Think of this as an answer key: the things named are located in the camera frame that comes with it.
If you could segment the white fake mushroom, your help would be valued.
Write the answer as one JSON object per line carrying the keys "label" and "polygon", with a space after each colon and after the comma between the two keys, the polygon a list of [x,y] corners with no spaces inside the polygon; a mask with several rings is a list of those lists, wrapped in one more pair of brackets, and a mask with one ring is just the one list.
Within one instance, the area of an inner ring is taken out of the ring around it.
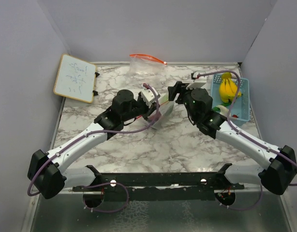
{"label": "white fake mushroom", "polygon": [[223,106],[223,105],[217,105],[216,108],[219,110],[219,114],[221,114],[222,116],[227,117],[228,114],[228,108]]}

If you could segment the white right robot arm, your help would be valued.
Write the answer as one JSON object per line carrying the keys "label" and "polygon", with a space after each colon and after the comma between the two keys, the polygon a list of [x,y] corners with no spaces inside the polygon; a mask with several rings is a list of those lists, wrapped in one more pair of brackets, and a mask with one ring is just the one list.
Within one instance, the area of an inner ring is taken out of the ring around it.
{"label": "white right robot arm", "polygon": [[169,100],[184,105],[190,121],[204,135],[233,146],[256,162],[251,166],[229,164],[224,173],[216,176],[217,186],[227,189],[232,184],[256,184],[283,195],[297,174],[294,150],[287,145],[271,145],[229,124],[225,116],[212,110],[213,99],[205,89],[187,86],[178,81],[168,87]]}

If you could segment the clear zip top bag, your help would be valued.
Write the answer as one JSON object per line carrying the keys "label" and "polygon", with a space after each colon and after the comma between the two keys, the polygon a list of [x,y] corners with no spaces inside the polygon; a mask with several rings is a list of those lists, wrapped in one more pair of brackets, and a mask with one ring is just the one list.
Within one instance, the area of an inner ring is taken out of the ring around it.
{"label": "clear zip top bag", "polygon": [[131,78],[157,80],[168,65],[166,61],[148,54],[130,54],[129,57],[127,76]]}
{"label": "clear zip top bag", "polygon": [[168,120],[169,116],[173,112],[173,109],[174,109],[173,101],[168,100],[164,104],[160,105],[158,120],[151,125],[151,128],[154,128],[156,130],[160,129],[162,127],[162,124],[164,124]]}

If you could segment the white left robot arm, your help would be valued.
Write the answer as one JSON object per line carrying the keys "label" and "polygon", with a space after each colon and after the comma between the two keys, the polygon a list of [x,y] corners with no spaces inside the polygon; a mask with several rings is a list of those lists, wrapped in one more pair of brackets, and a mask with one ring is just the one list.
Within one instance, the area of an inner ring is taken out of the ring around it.
{"label": "white left robot arm", "polygon": [[145,87],[137,99],[131,91],[120,90],[109,108],[76,137],[47,152],[34,152],[28,170],[30,184],[27,194],[42,194],[44,198],[50,199],[65,188],[85,186],[91,191],[97,190],[101,182],[96,171],[91,167],[71,169],[71,164],[114,135],[124,134],[126,121],[150,115],[153,115],[155,121],[159,111],[159,97],[159,93],[150,86]]}

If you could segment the yellow fake banana bunch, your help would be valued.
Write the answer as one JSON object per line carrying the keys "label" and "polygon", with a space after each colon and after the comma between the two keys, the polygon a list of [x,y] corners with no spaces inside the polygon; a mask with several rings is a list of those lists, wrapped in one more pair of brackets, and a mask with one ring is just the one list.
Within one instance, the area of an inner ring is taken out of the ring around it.
{"label": "yellow fake banana bunch", "polygon": [[224,103],[232,102],[235,98],[238,90],[237,85],[232,81],[232,75],[230,72],[223,73],[221,75],[222,82],[219,87],[219,95]]}

